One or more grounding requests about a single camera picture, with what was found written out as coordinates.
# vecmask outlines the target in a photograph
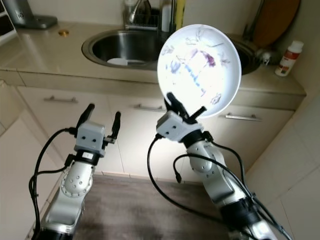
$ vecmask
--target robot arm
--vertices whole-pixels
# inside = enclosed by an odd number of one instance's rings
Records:
[[[173,106],[167,104],[172,110],[169,110],[157,123],[157,133],[171,141],[183,143],[188,154],[203,156],[226,166],[222,153],[207,141],[203,127],[195,120],[201,111],[194,118],[188,117],[177,110],[176,105],[180,103],[175,103],[173,100],[171,99]],[[203,182],[205,190],[212,202],[219,207],[226,223],[244,230],[258,240],[277,239],[267,222],[259,216],[252,200],[228,172],[208,160],[198,157],[190,157],[189,160],[192,170]],[[241,239],[238,234],[234,236],[235,239]]]
[[[81,115],[73,135],[76,137],[76,155],[57,190],[52,203],[45,212],[40,232],[33,240],[71,240],[82,215],[84,199],[93,184],[95,166],[105,156],[105,147],[114,144],[120,129],[120,112],[117,112],[112,134],[105,137],[105,126],[88,121],[94,109],[90,104]]]

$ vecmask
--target wooden cutting board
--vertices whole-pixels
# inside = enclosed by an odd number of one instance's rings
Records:
[[[289,27],[301,0],[265,0],[253,33],[253,43],[265,48]]]

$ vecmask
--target countertop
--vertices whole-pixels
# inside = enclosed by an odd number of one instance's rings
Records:
[[[85,40],[121,28],[117,25],[59,22],[48,30],[19,29],[18,37],[0,46],[0,70],[157,84],[156,71],[107,67],[91,62],[82,54]],[[69,36],[59,36],[60,29],[69,30]],[[279,77],[274,74],[274,69],[275,66],[261,66],[242,76],[239,90],[306,95],[294,78]]]

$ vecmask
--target plate in sink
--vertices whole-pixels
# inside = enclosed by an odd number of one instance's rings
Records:
[[[200,118],[223,111],[234,99],[241,81],[241,63],[229,38],[208,25],[189,25],[172,34],[157,64],[158,82],[165,96],[172,92],[192,115]]]

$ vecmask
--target stainless steel sink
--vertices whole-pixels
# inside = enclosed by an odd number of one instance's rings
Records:
[[[242,75],[259,67],[255,51],[233,41],[241,60]],[[157,70],[157,60],[163,43],[156,32],[114,30],[89,38],[82,45],[83,54],[97,64],[114,68]]]

